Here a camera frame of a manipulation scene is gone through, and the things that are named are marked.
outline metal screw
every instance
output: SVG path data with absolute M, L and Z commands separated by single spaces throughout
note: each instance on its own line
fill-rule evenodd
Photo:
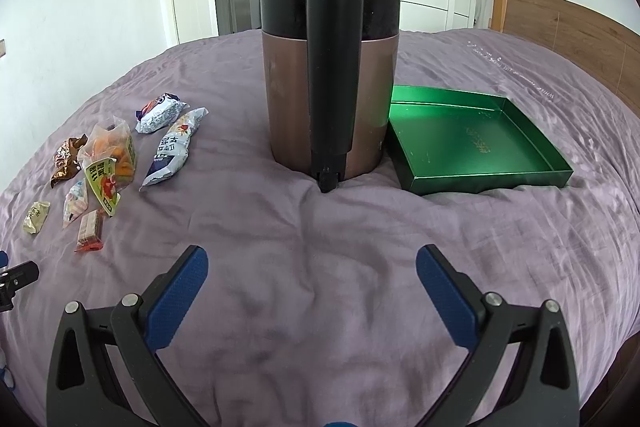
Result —
M 135 306 L 138 302 L 138 296 L 135 293 L 127 293 L 122 298 L 122 305 L 126 307 Z
M 500 306 L 502 304 L 502 297 L 497 293 L 489 292 L 484 296 L 484 300 L 491 306 Z
M 558 313 L 560 311 L 560 304 L 558 304 L 553 299 L 549 299 L 548 301 L 545 301 L 545 306 L 546 306 L 546 309 L 552 313 Z
M 65 312 L 69 314 L 76 313 L 79 307 L 80 307 L 80 304 L 78 304 L 76 301 L 71 301 L 66 304 Z

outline snack bag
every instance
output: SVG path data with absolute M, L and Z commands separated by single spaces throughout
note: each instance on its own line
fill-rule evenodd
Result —
M 81 171 L 78 165 L 78 149 L 86 143 L 86 134 L 79 138 L 67 138 L 66 141 L 58 147 L 53 156 L 53 165 L 56 171 L 51 176 L 51 188 L 58 182 L 72 179 Z
M 169 131 L 160 140 L 154 162 L 146 173 L 142 187 L 170 178 L 182 168 L 189 156 L 191 135 L 197 131 L 202 117 L 208 113 L 204 107 L 194 109 L 182 115 L 169 127 Z
M 162 127 L 174 123 L 185 107 L 189 107 L 189 105 L 181 102 L 180 98 L 174 94 L 166 92 L 146 104 L 142 110 L 136 111 L 136 119 L 138 120 L 136 131 L 149 134 L 162 129 Z
M 25 232 L 38 233 L 44 224 L 44 220 L 47 219 L 50 206 L 51 203 L 49 201 L 35 201 L 22 222 L 22 229 Z
M 84 170 L 84 175 L 95 197 L 110 216 L 116 213 L 116 207 L 120 201 L 120 195 L 117 192 L 117 164 L 115 158 L 105 158 L 89 164 Z
M 65 206 L 63 209 L 62 228 L 66 229 L 66 226 L 72 221 L 78 219 L 78 217 L 89 206 L 89 195 L 86 190 L 87 181 L 85 178 L 76 183 L 65 198 Z
M 133 181 L 136 172 L 136 152 L 133 149 L 129 125 L 120 118 L 113 117 L 114 125 L 103 129 L 94 127 L 84 146 L 78 151 L 78 162 L 82 170 L 98 160 L 113 158 L 118 190 Z
M 80 220 L 80 230 L 78 231 L 78 244 L 74 251 L 95 251 L 101 250 L 102 243 L 102 222 L 104 211 L 101 208 L 84 214 Z

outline blue gripper pad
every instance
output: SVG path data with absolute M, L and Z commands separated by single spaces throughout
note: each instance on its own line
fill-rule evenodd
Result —
M 418 250 L 415 267 L 440 318 L 457 346 L 473 350 L 478 343 L 476 314 L 427 247 Z
M 208 272 L 207 252 L 197 247 L 146 316 L 145 342 L 152 353 L 171 343 Z

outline wooden headboard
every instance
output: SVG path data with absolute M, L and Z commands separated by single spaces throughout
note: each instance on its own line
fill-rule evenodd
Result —
M 640 116 L 640 35 L 622 24 L 565 0 L 494 0 L 489 27 L 562 55 Z

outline chips bag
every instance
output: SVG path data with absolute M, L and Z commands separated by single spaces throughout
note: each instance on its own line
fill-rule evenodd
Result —
M 136 131 L 141 133 L 152 133 L 174 123 L 180 116 L 180 112 L 189 107 L 181 102 L 180 98 L 168 92 L 158 96 L 155 100 L 147 103 L 142 110 L 136 111 Z
M 110 216 L 120 200 L 117 191 L 129 185 L 136 172 L 129 125 L 120 118 L 113 120 L 114 125 L 108 129 L 96 125 L 86 145 L 78 151 L 78 162 L 89 186 Z
M 200 120 L 208 113 L 209 111 L 204 107 L 194 109 L 182 115 L 169 127 L 169 131 L 160 140 L 158 151 L 146 173 L 142 187 L 170 178 L 182 168 L 189 156 L 191 136 L 197 131 Z

